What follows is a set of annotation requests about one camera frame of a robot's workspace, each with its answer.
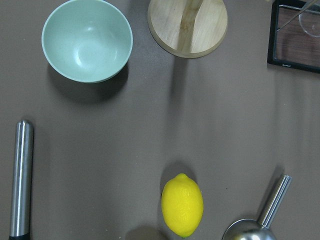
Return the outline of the steel muddler black tip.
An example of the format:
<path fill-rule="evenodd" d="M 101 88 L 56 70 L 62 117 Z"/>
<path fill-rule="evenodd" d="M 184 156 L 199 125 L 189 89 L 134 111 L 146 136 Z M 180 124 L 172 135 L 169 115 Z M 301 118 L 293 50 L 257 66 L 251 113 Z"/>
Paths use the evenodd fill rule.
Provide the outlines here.
<path fill-rule="evenodd" d="M 30 239 L 34 127 L 27 120 L 16 125 L 10 240 Z"/>

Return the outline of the wooden cup tree stand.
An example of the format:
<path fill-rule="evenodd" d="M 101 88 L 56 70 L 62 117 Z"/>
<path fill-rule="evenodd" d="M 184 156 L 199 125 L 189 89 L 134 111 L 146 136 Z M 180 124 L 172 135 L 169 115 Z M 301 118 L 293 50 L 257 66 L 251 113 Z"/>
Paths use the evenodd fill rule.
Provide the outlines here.
<path fill-rule="evenodd" d="M 222 0 L 152 0 L 147 21 L 154 40 L 181 58 L 200 58 L 214 51 L 228 28 Z"/>

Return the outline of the steel ice scoop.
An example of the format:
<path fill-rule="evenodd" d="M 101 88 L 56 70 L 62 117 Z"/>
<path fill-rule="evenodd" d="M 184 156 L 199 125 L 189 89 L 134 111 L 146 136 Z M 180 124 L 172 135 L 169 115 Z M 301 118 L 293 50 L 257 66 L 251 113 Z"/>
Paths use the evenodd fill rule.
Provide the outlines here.
<path fill-rule="evenodd" d="M 257 220 L 244 218 L 232 223 L 224 232 L 223 240 L 275 240 L 270 230 L 272 222 L 290 187 L 292 177 L 282 174 L 270 193 Z"/>

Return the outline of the yellow lemon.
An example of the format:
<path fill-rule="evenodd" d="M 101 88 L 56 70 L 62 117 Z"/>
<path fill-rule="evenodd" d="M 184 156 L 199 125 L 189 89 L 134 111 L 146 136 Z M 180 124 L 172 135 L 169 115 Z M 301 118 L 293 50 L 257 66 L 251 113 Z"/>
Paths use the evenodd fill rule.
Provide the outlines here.
<path fill-rule="evenodd" d="M 197 183 L 184 173 L 169 180 L 161 194 L 161 211 L 172 232 L 182 238 L 191 236 L 204 212 L 202 192 Z"/>

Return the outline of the light green bowl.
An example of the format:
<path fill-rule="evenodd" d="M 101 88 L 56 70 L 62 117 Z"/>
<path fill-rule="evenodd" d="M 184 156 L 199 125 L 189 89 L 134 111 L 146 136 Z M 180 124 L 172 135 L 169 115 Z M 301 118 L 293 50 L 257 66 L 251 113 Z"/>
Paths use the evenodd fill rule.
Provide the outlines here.
<path fill-rule="evenodd" d="M 99 83 L 117 75 L 133 49 L 124 14 L 104 0 L 69 0 L 47 18 L 41 34 L 43 53 L 62 76 Z"/>

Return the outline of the black framed wooden tray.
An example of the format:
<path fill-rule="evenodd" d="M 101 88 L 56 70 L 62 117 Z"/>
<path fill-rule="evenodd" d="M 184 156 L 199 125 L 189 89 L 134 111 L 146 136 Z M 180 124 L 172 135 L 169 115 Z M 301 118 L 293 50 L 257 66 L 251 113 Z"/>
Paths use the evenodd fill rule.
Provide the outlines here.
<path fill-rule="evenodd" d="M 300 14 L 296 15 L 308 3 L 308 0 L 275 0 L 272 3 L 267 53 L 269 64 L 320 72 L 320 37 L 305 33 L 299 23 Z M 314 5 L 320 6 L 320 2 L 316 1 L 310 7 Z"/>

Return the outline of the clear glass on tray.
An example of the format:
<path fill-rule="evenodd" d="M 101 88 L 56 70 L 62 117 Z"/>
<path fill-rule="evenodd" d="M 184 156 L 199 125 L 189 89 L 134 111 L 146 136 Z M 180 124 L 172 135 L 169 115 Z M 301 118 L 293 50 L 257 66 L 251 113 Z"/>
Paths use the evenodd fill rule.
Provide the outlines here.
<path fill-rule="evenodd" d="M 313 5 L 298 16 L 302 30 L 311 37 L 320 37 L 320 6 Z"/>

